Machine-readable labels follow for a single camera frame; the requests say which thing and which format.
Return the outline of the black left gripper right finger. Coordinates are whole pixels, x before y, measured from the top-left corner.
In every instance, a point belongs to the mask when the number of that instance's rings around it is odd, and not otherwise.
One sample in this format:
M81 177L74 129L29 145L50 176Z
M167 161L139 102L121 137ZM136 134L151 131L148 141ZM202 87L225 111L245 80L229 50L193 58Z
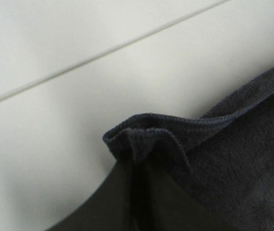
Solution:
M156 163L149 162L149 193L158 231L216 231L218 223Z

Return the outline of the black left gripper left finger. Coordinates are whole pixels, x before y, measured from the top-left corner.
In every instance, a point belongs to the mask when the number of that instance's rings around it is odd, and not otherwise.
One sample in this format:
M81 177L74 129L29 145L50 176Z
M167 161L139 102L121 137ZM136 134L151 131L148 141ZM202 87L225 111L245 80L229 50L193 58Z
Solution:
M131 160L118 160L98 189L49 231L130 231Z

